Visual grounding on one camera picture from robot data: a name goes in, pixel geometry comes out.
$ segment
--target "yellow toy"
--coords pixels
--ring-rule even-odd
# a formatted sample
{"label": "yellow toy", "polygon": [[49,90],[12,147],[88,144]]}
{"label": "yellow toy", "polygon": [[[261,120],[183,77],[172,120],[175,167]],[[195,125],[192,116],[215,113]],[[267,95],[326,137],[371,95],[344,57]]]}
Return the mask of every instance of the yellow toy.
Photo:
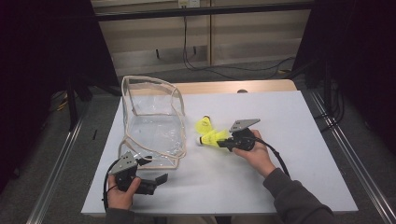
{"label": "yellow toy", "polygon": [[228,132],[223,130],[219,133],[216,130],[212,130],[211,132],[205,134],[202,137],[197,138],[198,145],[207,145],[212,147],[219,147],[218,141],[223,141],[228,138]]}
{"label": "yellow toy", "polygon": [[195,130],[202,135],[213,131],[212,123],[210,122],[209,116],[204,116],[202,119],[195,123]]}

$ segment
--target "gray sleeve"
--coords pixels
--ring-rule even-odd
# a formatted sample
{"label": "gray sleeve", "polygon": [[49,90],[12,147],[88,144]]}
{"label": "gray sleeve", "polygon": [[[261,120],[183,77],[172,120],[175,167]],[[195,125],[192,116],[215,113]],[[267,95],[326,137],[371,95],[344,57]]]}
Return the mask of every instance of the gray sleeve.
{"label": "gray sleeve", "polygon": [[337,223],[328,206],[279,168],[267,176],[263,185],[274,196],[276,211],[285,223]]}
{"label": "gray sleeve", "polygon": [[133,224],[134,223],[134,212],[116,209],[116,208],[107,208],[106,210],[106,224]]}

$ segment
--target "electrical outlet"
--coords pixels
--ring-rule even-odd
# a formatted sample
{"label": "electrical outlet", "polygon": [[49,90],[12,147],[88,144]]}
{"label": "electrical outlet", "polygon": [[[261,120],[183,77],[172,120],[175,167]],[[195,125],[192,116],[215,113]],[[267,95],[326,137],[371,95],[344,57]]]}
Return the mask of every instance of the electrical outlet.
{"label": "electrical outlet", "polygon": [[200,0],[178,0],[178,7],[200,7]]}
{"label": "electrical outlet", "polygon": [[190,0],[189,7],[200,7],[200,0]]}
{"label": "electrical outlet", "polygon": [[189,0],[178,0],[178,7],[189,7]]}

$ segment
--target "hand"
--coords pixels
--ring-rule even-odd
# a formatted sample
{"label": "hand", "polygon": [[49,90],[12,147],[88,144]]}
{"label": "hand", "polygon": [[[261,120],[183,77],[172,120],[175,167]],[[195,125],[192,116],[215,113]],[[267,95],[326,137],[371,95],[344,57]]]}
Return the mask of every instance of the hand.
{"label": "hand", "polygon": [[114,175],[108,176],[108,188],[109,191],[107,193],[108,197],[108,207],[109,208],[118,208],[129,210],[132,205],[132,198],[134,197],[134,193],[139,188],[141,179],[136,177],[126,192],[119,190],[117,188],[116,177]]}
{"label": "hand", "polygon": [[[262,139],[259,131],[251,130],[254,136]],[[271,172],[275,170],[275,166],[272,164],[270,156],[268,155],[267,147],[259,142],[254,144],[254,148],[250,151],[245,151],[239,148],[233,148],[233,152],[245,158],[248,163],[253,166],[261,175],[267,177]]]}

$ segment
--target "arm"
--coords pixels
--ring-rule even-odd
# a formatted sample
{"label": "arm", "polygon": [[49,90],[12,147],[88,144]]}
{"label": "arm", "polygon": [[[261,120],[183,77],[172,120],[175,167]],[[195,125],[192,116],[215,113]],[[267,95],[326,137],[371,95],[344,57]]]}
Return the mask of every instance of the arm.
{"label": "arm", "polygon": [[133,224],[134,212],[130,211],[134,193],[139,188],[141,179],[136,177],[126,192],[117,188],[116,177],[108,177],[108,208],[106,210],[106,224]]}
{"label": "arm", "polygon": [[[258,131],[252,132],[256,137],[262,138]],[[256,142],[250,151],[234,148],[233,152],[245,158],[265,177],[263,184],[274,196],[276,211],[285,223],[336,223],[329,207],[322,204],[299,181],[292,181],[279,168],[275,168],[266,146]]]}

